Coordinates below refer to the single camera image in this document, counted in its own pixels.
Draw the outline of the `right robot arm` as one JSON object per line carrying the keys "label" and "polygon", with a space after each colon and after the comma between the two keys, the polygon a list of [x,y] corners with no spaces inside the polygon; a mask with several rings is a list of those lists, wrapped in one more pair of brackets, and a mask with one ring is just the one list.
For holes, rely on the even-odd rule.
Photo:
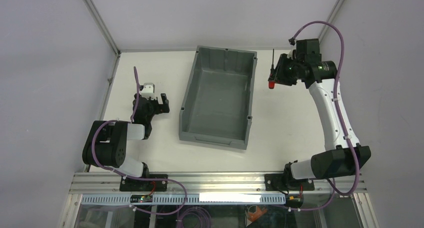
{"label": "right robot arm", "polygon": [[359,184],[360,169],[371,157],[368,146],[361,145],[344,108],[340,92],[338,69],[332,61],[322,61],[319,54],[291,57],[281,54],[272,65],[269,88],[275,84],[305,84],[316,105],[324,133],[325,151],[304,161],[285,165],[282,182],[289,188],[313,179],[354,176],[350,192]]}

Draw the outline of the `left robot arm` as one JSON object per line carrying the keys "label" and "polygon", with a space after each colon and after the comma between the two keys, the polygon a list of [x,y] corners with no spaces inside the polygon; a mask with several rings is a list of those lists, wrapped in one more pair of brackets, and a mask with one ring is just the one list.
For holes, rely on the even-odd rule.
{"label": "left robot arm", "polygon": [[158,98],[135,97],[131,121],[95,120],[92,123],[82,151],[86,165],[116,172],[123,177],[150,178],[148,165],[127,155],[127,143],[146,140],[152,132],[155,115],[169,113],[169,100],[165,93]]}

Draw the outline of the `red handled screwdriver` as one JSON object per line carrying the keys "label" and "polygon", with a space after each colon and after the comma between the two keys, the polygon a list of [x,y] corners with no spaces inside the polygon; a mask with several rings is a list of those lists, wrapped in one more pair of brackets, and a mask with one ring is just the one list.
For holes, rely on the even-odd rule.
{"label": "red handled screwdriver", "polygon": [[275,60],[275,50],[272,49],[272,61],[271,61],[271,68],[270,68],[270,75],[268,78],[268,88],[274,89],[275,88],[275,66],[274,66],[274,60]]}

